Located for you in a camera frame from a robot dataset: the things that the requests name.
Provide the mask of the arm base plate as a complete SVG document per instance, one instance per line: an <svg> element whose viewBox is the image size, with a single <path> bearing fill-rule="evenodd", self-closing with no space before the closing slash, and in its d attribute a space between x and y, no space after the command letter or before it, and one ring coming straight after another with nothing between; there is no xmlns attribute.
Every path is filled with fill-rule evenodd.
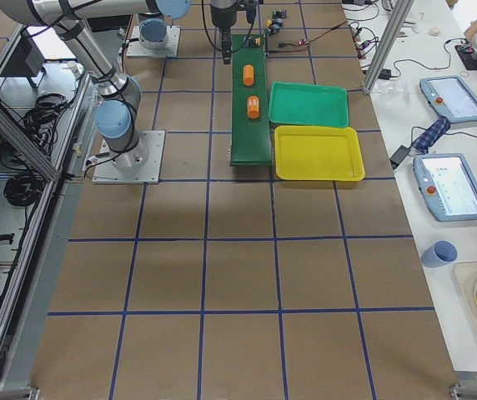
<svg viewBox="0 0 477 400"><path fill-rule="evenodd" d="M165 131L139 131L137 147L118 156L111 153L105 163L93 169L92 181L96 184L157 184L160 178Z"/></svg>
<svg viewBox="0 0 477 400"><path fill-rule="evenodd" d="M133 28L128 40L128 58L176 58L180 41L180 26L167 26L167 35L161 42L150 42L139 32L139 25Z"/></svg>

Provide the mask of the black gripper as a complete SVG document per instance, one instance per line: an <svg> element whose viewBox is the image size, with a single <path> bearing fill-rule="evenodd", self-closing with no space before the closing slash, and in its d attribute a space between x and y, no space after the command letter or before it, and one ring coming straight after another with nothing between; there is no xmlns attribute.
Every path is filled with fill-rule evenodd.
<svg viewBox="0 0 477 400"><path fill-rule="evenodd" d="M232 34L231 27L237 21L236 0L210 0L210 13L212 24L220 29L221 54L224 64L231 63ZM246 20L254 22L257 16L256 0L245 0L244 11Z"/></svg>

